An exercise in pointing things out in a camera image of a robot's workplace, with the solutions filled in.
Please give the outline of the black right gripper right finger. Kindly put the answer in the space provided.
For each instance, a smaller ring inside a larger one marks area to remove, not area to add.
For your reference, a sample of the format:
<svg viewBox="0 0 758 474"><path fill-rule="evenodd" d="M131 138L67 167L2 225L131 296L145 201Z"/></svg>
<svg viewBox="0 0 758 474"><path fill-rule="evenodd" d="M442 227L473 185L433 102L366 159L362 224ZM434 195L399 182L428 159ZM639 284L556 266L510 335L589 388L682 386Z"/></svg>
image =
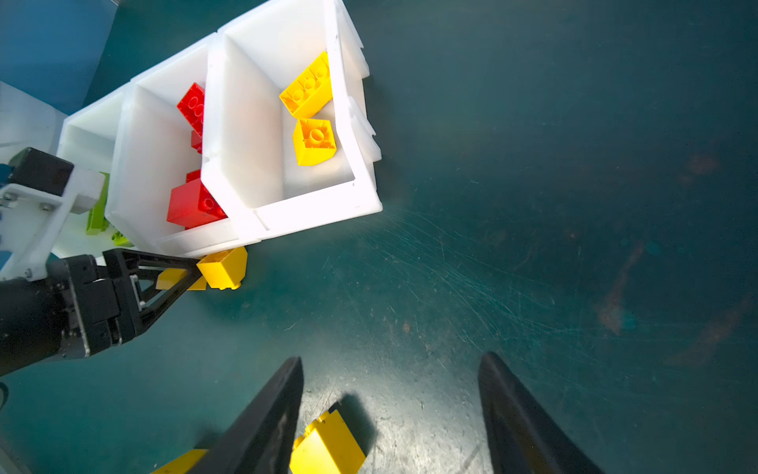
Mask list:
<svg viewBox="0 0 758 474"><path fill-rule="evenodd" d="M478 373L488 447L495 473L600 473L495 353Z"/></svg>

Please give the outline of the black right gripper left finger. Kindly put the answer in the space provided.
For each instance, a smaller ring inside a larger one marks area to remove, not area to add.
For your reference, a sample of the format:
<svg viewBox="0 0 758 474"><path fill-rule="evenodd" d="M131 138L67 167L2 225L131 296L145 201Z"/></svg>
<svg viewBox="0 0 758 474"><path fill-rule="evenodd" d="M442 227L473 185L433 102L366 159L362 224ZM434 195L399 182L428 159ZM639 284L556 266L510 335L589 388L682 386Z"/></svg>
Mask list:
<svg viewBox="0 0 758 474"><path fill-rule="evenodd" d="M300 357L270 378L191 473L287 473L304 388Z"/></svg>

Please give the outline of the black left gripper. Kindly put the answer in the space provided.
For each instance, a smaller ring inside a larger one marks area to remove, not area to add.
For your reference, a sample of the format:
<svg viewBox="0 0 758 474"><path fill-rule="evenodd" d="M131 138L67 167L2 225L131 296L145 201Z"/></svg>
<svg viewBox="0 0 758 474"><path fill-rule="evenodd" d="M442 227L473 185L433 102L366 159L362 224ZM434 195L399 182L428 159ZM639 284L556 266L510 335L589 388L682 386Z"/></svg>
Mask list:
<svg viewBox="0 0 758 474"><path fill-rule="evenodd" d="M47 263L41 280L1 283L3 375L50 357L85 359L125 344L149 330L184 293L205 289L194 258L126 248L103 257L104 266L80 255ZM187 272L163 272L167 269Z"/></svg>

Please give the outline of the green lego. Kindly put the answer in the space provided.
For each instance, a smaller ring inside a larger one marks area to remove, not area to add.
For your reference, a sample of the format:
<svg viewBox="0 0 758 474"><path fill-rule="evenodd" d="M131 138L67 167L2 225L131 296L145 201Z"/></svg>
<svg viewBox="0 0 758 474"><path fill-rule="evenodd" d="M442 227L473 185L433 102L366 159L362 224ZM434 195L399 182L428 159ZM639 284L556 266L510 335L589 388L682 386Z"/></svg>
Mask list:
<svg viewBox="0 0 758 474"><path fill-rule="evenodd" d="M102 175L104 176L104 185L102 187L99 200L88 213L85 229L85 234L88 236L97 236L103 234L111 227L111 224L105 215L110 185L110 175L108 173L102 173ZM131 248L133 246L133 244L118 230L113 233L111 240L116 247Z"/></svg>

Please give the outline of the yellow lego pair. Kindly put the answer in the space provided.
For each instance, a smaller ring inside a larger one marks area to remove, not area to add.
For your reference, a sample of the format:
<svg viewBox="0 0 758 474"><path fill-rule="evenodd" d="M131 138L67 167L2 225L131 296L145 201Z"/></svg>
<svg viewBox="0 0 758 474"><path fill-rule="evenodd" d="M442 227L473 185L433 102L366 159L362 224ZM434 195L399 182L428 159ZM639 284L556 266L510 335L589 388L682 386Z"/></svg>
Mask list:
<svg viewBox="0 0 758 474"><path fill-rule="evenodd" d="M247 272L248 252L244 247L220 251L202 258L197 267L201 277L190 287L190 292L214 290L238 290ZM157 290L173 288L188 272L182 269L164 270L157 278Z"/></svg>

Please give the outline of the red lego brick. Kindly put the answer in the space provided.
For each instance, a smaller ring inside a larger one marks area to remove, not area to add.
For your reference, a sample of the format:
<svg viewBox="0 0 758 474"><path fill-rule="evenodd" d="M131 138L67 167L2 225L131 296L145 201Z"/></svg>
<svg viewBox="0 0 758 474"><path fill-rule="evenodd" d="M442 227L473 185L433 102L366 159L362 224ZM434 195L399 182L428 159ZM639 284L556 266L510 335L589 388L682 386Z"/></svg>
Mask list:
<svg viewBox="0 0 758 474"><path fill-rule="evenodd" d="M227 214L201 181L201 171L187 173L185 184L171 191L167 221L192 229L227 219Z"/></svg>
<svg viewBox="0 0 758 474"><path fill-rule="evenodd" d="M191 127L191 147L199 154L203 153L203 124L205 123L205 89L193 83L177 109Z"/></svg>

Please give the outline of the orange lego brick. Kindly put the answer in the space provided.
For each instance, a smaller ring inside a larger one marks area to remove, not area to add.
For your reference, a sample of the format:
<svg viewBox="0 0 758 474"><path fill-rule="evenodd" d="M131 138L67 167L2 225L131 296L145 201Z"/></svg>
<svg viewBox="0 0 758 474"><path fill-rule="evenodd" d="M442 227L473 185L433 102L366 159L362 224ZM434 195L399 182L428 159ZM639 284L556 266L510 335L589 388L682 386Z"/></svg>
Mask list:
<svg viewBox="0 0 758 474"><path fill-rule="evenodd" d="M280 93L280 101L296 119L311 119L333 100L329 55L323 51Z"/></svg>

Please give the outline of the yellow tall lego brick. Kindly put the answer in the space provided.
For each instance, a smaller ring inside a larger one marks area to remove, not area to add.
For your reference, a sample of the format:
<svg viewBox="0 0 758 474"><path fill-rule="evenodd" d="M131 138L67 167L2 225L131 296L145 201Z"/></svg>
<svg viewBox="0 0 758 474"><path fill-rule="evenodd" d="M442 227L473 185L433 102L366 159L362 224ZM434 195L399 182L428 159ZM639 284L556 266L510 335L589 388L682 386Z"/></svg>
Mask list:
<svg viewBox="0 0 758 474"><path fill-rule="evenodd" d="M294 440L289 469L293 474L357 474L365 460L336 403Z"/></svg>

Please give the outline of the small yellow lego front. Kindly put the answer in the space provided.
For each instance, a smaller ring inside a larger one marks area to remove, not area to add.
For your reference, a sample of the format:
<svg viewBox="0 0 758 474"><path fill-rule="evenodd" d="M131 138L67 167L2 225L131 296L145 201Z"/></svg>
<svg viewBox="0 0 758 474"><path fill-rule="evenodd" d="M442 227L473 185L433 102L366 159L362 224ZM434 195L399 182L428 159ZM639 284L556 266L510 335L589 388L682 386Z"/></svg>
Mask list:
<svg viewBox="0 0 758 474"><path fill-rule="evenodd" d="M189 473L201 458L207 454L208 450L199 448L190 450L171 462L154 470L152 474L187 474Z"/></svg>

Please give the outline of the yellow sloped lego brick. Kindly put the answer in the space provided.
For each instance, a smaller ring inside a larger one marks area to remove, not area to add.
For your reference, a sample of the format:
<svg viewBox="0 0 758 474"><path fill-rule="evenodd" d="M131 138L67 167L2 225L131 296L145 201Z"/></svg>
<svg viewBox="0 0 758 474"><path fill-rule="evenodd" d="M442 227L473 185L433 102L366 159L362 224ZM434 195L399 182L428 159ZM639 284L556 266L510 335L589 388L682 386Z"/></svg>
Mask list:
<svg viewBox="0 0 758 474"><path fill-rule="evenodd" d="M332 123L317 118L298 118L293 132L293 146L299 166L316 166L332 159L337 153Z"/></svg>

